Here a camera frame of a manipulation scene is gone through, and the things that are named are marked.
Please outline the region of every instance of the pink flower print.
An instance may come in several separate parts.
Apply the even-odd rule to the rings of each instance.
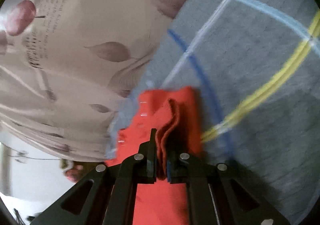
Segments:
[[[11,11],[7,17],[5,29],[11,36],[17,36],[32,23],[36,16],[36,7],[33,2],[24,0]]]

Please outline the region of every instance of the metal screw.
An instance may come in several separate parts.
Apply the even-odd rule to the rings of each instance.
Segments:
[[[135,160],[142,160],[144,158],[143,154],[135,154],[134,155]]]
[[[183,160],[187,160],[187,159],[189,159],[189,157],[190,157],[190,155],[187,154],[187,153],[182,153],[182,154],[180,155],[180,158],[183,159]]]
[[[220,170],[220,171],[225,171],[225,170],[227,170],[227,166],[225,165],[225,164],[218,164],[218,170]]]
[[[97,172],[103,172],[106,169],[106,166],[104,164],[99,164],[96,166]]]
[[[272,224],[273,224],[273,219],[268,219],[261,222],[261,225],[272,225]]]

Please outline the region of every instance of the leaf print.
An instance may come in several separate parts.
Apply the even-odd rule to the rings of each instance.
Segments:
[[[115,91],[120,97],[127,97],[130,95],[130,90],[117,90]]]
[[[63,152],[70,152],[70,147],[68,145],[56,144],[53,148],[61,150]]]
[[[44,93],[47,99],[51,100],[51,102],[55,102],[57,100],[57,97],[52,90],[46,90]]]
[[[8,40],[5,31],[0,31],[0,55],[5,55],[7,52]]]
[[[150,0],[157,10],[165,16],[174,19],[186,0]]]
[[[159,43],[159,40],[157,40],[153,36],[150,36],[150,32],[135,39],[134,42],[130,44],[131,58],[135,60],[142,59],[143,57],[152,53],[153,52],[152,47],[157,46],[158,43]]]
[[[100,104],[90,104],[89,105],[93,110],[98,111],[100,113],[108,113],[111,110],[109,108],[107,108],[104,105],[100,105]]]
[[[130,91],[138,84],[140,77],[144,72],[145,66],[153,56],[153,51],[153,48],[149,49],[148,53],[144,57],[137,59],[129,66],[115,73],[112,76],[108,87],[115,91],[118,95],[127,97]]]
[[[22,125],[18,124],[17,122],[13,122],[13,121],[12,121],[12,123],[15,124],[15,125],[17,125],[17,126],[19,126],[19,127],[22,126]]]
[[[59,134],[55,134],[55,133],[45,133],[45,134],[53,136],[53,137],[64,138],[63,136],[61,136]]]
[[[21,34],[32,23],[36,16],[36,7],[30,0],[17,4],[7,17],[5,30],[11,36]]]
[[[120,42],[105,42],[86,48],[107,61],[121,62],[131,58],[129,49]]]

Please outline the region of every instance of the blue line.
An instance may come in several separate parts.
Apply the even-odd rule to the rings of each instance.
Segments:
[[[178,36],[172,29],[168,29],[168,34],[181,47],[183,52],[187,51],[188,46],[182,40],[182,38],[180,36]],[[192,55],[192,54],[189,55],[188,59],[189,59],[191,65],[193,66],[194,70],[196,71],[198,78],[200,79],[202,86],[204,88],[203,89],[204,96],[206,97],[206,100],[208,102],[209,114],[210,114],[211,121],[213,123],[222,122],[224,119],[222,107],[219,103],[219,100],[216,96],[214,89],[210,85],[209,79],[207,78],[207,76],[203,72],[200,64],[198,63],[198,60],[196,59],[196,57],[194,55]],[[231,141],[231,137],[230,137],[229,132],[222,134],[222,136],[223,136],[224,141],[227,146],[226,154],[229,156],[230,159],[234,159],[234,147],[233,147],[233,143]]]

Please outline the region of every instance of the folded fabric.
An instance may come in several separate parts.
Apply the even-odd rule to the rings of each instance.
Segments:
[[[149,90],[139,96],[140,107],[131,125],[118,133],[117,157],[107,160],[108,166],[120,164],[136,154],[139,145],[150,139],[156,128],[158,180],[155,184],[139,184],[134,209],[134,225],[188,224],[186,188],[184,184],[169,184],[166,177],[166,143],[177,139],[188,152],[199,155],[200,120],[195,91],[185,87],[178,91]]]

